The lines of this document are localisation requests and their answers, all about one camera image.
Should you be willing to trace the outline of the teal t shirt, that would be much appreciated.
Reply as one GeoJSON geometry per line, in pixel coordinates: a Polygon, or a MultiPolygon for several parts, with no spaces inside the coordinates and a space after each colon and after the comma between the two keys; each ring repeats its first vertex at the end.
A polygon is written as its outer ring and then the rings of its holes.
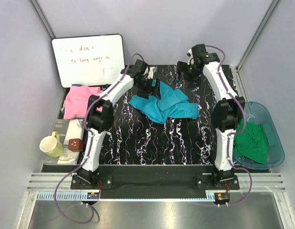
{"type": "Polygon", "coordinates": [[[157,124],[166,123],[168,118],[197,119],[199,117],[198,104],[190,103],[180,89],[174,90],[161,82],[160,95],[160,99],[152,95],[148,99],[134,95],[129,104],[157,124]]]}

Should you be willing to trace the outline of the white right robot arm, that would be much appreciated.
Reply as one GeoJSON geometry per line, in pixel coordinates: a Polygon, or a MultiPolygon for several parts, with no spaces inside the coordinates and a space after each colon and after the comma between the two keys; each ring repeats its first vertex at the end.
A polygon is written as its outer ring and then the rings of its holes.
{"type": "Polygon", "coordinates": [[[177,62],[176,80],[183,77],[200,84],[205,76],[214,92],[217,104],[211,114],[211,122],[216,130],[217,150],[210,182],[222,189],[233,180],[233,140],[237,127],[245,117],[245,99],[239,97],[229,85],[222,70],[222,60],[214,52],[207,52],[205,44],[193,46],[187,53],[187,62],[177,62]]]}

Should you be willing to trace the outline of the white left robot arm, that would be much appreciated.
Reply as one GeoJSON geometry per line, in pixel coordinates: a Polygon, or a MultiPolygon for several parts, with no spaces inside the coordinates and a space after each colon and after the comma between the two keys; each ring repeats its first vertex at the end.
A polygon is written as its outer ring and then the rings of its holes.
{"type": "Polygon", "coordinates": [[[160,80],[154,79],[156,71],[154,66],[138,59],[133,66],[121,70],[118,78],[104,92],[89,97],[84,117],[87,142],[80,168],[76,170],[86,188],[92,189],[97,185],[100,151],[104,137],[114,122],[114,105],[133,87],[138,89],[137,95],[141,98],[154,96],[160,99],[160,80]]]}

